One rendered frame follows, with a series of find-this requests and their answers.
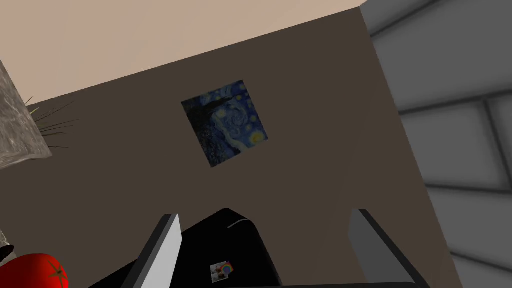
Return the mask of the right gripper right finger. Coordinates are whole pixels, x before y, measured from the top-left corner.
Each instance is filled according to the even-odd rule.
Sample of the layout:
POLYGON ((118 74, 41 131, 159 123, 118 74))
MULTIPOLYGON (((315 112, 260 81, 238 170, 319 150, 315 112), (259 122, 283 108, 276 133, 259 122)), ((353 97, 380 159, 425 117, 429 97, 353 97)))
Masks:
POLYGON ((375 288, 431 288, 366 209, 353 209, 348 238, 364 277, 375 288))

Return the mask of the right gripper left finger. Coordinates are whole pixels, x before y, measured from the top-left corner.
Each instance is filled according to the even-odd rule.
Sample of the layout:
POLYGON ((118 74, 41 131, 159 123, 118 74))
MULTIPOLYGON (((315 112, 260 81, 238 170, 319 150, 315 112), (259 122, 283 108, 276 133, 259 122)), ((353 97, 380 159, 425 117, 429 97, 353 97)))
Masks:
POLYGON ((181 242, 179 215, 163 215, 121 288, 170 288, 181 242))

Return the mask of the black refrigerator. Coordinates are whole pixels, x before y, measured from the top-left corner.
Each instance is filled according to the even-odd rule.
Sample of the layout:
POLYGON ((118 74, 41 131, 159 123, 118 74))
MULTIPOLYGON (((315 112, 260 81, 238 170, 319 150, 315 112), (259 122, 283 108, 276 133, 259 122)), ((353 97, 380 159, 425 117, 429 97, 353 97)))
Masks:
POLYGON ((169 288, 279 287, 280 276, 255 224, 223 208, 181 233, 169 288))

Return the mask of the red tomato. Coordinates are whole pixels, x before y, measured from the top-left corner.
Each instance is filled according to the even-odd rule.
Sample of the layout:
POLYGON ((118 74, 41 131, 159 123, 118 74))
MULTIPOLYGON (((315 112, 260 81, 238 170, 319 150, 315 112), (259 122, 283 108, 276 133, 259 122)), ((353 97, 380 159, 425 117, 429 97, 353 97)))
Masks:
POLYGON ((69 281, 56 258, 31 253, 0 267, 0 288, 69 288, 69 281))

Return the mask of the blue starry night painting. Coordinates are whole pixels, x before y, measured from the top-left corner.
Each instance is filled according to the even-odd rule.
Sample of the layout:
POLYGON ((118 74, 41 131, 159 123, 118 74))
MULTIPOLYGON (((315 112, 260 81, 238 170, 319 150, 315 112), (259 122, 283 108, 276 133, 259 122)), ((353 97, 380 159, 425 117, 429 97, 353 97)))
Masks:
POLYGON ((181 102, 210 167, 267 141, 243 80, 181 102))

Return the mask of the grey plant pot with spikes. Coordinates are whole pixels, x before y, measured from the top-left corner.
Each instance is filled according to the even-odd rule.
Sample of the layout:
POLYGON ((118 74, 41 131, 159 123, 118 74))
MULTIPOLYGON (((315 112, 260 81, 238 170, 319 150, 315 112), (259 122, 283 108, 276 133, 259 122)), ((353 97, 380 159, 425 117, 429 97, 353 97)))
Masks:
POLYGON ((40 127, 38 122, 56 114, 72 103, 53 108, 38 118, 29 111, 19 91, 0 60, 0 170, 33 159, 47 159, 52 156, 44 137, 63 135, 52 130, 68 128, 74 120, 68 120, 40 127))

